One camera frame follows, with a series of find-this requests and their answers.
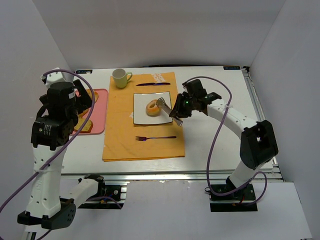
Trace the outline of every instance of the orange cloth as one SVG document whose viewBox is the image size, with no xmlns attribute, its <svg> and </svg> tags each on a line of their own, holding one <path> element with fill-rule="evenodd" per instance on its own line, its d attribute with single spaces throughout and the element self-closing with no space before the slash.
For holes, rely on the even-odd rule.
<svg viewBox="0 0 320 240">
<path fill-rule="evenodd" d="M 163 80 L 171 85 L 136 86 L 137 84 L 162 82 Z M 174 72 L 133 75 L 123 89 L 117 88 L 113 78 L 110 77 L 103 161 L 151 160 L 185 156 L 183 129 L 175 122 L 161 125 L 134 124 L 134 93 L 162 92 L 170 92 L 171 103 L 174 106 L 178 94 Z M 136 136 L 176 136 L 177 138 L 136 141 Z"/>
</svg>

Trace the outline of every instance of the white square plate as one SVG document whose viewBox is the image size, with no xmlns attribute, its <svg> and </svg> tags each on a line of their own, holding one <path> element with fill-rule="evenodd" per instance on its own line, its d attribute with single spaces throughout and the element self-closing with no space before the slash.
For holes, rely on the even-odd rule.
<svg viewBox="0 0 320 240">
<path fill-rule="evenodd" d="M 171 108 L 170 92 L 157 93 L 135 93 L 133 97 L 133 123 L 138 125 L 156 125 L 172 123 L 173 120 L 168 114 L 161 110 L 157 116 L 149 116 L 146 113 L 146 106 L 152 100 L 163 98 Z"/>
</svg>

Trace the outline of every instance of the fork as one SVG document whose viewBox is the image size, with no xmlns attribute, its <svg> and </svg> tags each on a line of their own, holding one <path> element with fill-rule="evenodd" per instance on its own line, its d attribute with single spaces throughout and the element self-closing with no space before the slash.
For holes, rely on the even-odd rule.
<svg viewBox="0 0 320 240">
<path fill-rule="evenodd" d="M 135 140 L 137 141 L 146 141 L 148 139 L 176 139 L 177 136 L 159 136 L 159 137 L 145 137 L 145 136 L 136 136 Z"/>
</svg>

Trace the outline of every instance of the mug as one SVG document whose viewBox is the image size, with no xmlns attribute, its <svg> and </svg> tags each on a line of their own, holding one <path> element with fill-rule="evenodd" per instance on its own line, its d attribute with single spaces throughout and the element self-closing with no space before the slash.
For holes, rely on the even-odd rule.
<svg viewBox="0 0 320 240">
<path fill-rule="evenodd" d="M 123 89 L 127 86 L 127 83 L 132 78 L 132 76 L 132 72 L 126 72 L 121 68 L 118 68 L 112 72 L 112 77 L 115 82 L 115 85 L 120 89 Z"/>
</svg>

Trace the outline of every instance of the white backdrop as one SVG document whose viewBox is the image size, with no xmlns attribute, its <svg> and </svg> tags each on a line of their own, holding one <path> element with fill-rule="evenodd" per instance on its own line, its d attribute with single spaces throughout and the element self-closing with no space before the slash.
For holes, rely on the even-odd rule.
<svg viewBox="0 0 320 240">
<path fill-rule="evenodd" d="M 46 93 L 45 71 L 68 65 L 31 0 L 4 0 L 0 7 L 0 204 L 33 173 L 32 124 Z M 20 240 L 17 215 L 30 185 L 0 214 L 0 236 Z"/>
<path fill-rule="evenodd" d="M 285 0 L 33 0 L 72 69 L 251 65 Z"/>
<path fill-rule="evenodd" d="M 313 239 L 320 239 L 320 2 L 287 0 L 253 61 L 261 104 L 274 127 L 280 170 L 294 181 Z"/>
</svg>

